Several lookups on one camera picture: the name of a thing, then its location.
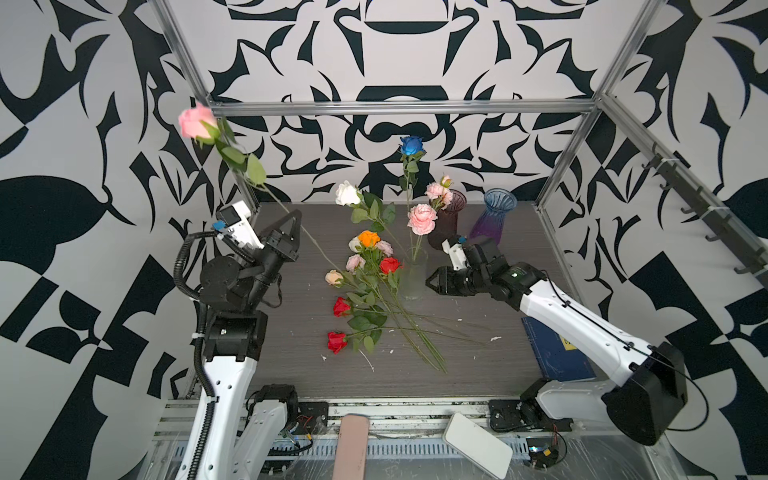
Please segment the clear glass vase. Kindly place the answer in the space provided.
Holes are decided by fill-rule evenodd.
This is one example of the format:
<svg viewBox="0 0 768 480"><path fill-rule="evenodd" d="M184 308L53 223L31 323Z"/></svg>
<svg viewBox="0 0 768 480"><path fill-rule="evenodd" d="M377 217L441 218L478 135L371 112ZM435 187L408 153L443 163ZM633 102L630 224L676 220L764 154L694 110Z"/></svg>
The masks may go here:
<svg viewBox="0 0 768 480"><path fill-rule="evenodd" d="M428 253L423 249L415 249L404 260L401 269L399 293L404 300L419 300L425 294L427 277Z"/></svg>

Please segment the large pink peony flower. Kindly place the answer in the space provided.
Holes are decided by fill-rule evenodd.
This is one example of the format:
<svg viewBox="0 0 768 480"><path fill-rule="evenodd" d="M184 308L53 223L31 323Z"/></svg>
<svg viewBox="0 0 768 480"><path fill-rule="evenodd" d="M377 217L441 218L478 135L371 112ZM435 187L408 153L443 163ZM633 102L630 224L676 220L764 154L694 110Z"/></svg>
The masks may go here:
<svg viewBox="0 0 768 480"><path fill-rule="evenodd" d="M418 204L409 210L407 226L416 237L411 249L412 261L419 258L423 239L435 229L436 220L437 212L430 204Z"/></svg>

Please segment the pink rose flower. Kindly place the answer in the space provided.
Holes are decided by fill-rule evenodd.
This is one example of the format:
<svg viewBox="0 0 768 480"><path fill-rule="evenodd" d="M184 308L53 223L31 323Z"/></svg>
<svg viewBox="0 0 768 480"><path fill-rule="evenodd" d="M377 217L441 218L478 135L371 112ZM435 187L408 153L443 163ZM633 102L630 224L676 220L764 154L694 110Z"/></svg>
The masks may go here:
<svg viewBox="0 0 768 480"><path fill-rule="evenodd" d="M225 163L235 172L239 180L248 187L266 193L286 212L288 208L267 185L267 174L260 159L252 153L246 154L240 149L234 133L225 118L216 117L213 111L204 106L195 106L184 110L178 118L181 134L194 139L198 144L212 145Z"/></svg>

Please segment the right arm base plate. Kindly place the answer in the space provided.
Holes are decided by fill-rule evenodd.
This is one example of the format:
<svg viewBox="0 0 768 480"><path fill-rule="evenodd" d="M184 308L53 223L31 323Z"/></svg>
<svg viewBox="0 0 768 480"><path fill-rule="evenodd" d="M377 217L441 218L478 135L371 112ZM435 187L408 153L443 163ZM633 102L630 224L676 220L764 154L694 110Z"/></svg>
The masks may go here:
<svg viewBox="0 0 768 480"><path fill-rule="evenodd" d="M572 419L550 418L533 400L494 399L488 408L489 427L498 433L572 430Z"/></svg>

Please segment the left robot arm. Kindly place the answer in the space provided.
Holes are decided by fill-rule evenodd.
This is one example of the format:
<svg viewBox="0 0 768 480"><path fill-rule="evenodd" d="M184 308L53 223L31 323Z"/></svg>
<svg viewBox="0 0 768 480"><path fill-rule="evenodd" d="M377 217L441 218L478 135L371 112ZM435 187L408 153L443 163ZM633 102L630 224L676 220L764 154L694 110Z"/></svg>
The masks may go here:
<svg viewBox="0 0 768 480"><path fill-rule="evenodd" d="M226 207L210 231L189 234L177 254L176 287L197 304L193 368L202 391L179 479L255 479L280 433L298 418L294 386L271 384L247 394L266 339L265 296L280 286L280 270L299 256L302 214L293 210L255 232L243 203ZM217 237L233 250L184 278L195 242Z"/></svg>

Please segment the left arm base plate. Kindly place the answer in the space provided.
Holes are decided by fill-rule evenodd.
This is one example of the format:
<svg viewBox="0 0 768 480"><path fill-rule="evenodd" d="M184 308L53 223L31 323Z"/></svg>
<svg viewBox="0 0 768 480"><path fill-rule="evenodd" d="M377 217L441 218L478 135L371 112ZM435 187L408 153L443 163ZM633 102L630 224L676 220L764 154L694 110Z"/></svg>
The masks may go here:
<svg viewBox="0 0 768 480"><path fill-rule="evenodd" d="M300 402L296 411L289 413L286 432L291 436L322 433L328 425L329 407L326 401Z"/></svg>

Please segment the white rose flower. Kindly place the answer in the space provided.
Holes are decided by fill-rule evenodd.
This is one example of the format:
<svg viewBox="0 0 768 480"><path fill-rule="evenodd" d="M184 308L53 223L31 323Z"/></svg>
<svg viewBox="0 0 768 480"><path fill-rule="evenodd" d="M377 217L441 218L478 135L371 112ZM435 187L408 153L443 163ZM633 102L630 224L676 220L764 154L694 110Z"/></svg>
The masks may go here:
<svg viewBox="0 0 768 480"><path fill-rule="evenodd" d="M417 243L411 239L410 244L406 245L401 235L395 232L393 225L397 217L397 208L394 203L387 204L379 196L361 190L349 181L340 183L334 195L337 205L351 209L353 224L367 223L371 232L384 233L403 253L407 254L407 258L411 261L420 257Z"/></svg>

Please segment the blue rose flower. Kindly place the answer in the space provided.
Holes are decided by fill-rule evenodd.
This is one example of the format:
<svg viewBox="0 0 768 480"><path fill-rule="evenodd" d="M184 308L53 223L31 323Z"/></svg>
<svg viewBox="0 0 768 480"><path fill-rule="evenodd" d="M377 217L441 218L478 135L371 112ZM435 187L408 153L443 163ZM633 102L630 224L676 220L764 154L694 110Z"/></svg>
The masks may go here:
<svg viewBox="0 0 768 480"><path fill-rule="evenodd" d="M399 151L403 167L400 186L406 196L406 214L409 214L414 202L414 189L417 185L419 161L425 155L425 150L421 137L409 135L401 137L400 141Z"/></svg>

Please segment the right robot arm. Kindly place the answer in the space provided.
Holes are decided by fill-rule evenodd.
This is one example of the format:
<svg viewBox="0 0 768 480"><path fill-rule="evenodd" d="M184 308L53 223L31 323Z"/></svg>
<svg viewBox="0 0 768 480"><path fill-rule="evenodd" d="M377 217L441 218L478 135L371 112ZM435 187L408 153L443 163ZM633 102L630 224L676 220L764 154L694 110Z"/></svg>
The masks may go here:
<svg viewBox="0 0 768 480"><path fill-rule="evenodd" d="M528 263L509 263L491 238L454 235L442 243L450 265L426 281L439 295L487 294L565 338L602 370L604 381L546 380L532 388L534 402L551 419L612 424L629 439L653 446L672 428L694 380L683 353L657 346L601 318Z"/></svg>

